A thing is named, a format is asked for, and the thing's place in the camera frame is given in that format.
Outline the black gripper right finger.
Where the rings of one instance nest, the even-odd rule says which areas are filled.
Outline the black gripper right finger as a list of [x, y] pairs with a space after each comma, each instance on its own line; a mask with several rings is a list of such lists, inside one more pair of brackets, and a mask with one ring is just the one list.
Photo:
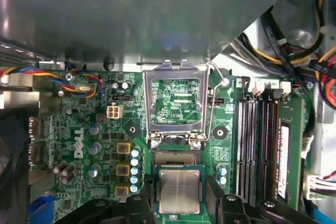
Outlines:
[[317, 223], [278, 201], [263, 200], [253, 207], [225, 194], [212, 175], [206, 176], [206, 210], [211, 223]]

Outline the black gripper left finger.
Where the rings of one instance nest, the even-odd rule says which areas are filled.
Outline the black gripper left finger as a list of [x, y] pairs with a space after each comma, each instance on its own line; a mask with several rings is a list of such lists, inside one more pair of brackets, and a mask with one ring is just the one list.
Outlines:
[[139, 194], [125, 196], [119, 202], [94, 199], [56, 223], [157, 223], [153, 210], [153, 175], [144, 175]]

